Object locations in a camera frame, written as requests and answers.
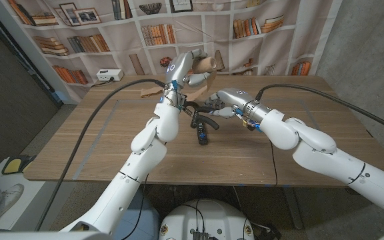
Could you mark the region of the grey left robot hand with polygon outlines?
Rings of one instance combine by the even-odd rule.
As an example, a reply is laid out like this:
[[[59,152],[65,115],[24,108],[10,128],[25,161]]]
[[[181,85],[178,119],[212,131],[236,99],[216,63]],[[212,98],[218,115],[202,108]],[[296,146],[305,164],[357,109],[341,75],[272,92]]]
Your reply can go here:
[[[217,62],[201,49],[181,53],[175,57],[167,67],[164,90],[164,100],[168,104],[180,108],[183,104],[181,90],[185,85],[198,87],[205,83],[207,88],[202,92],[195,92],[191,100],[206,93],[217,75]]]

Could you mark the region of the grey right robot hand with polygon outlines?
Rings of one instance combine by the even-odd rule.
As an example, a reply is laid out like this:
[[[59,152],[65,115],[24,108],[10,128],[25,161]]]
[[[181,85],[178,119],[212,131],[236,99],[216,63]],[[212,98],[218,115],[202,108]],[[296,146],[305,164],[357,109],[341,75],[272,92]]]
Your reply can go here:
[[[270,108],[255,100],[250,94],[236,88],[224,88],[210,95],[206,107],[214,108],[211,115],[231,118],[234,115],[260,123],[270,112]]]

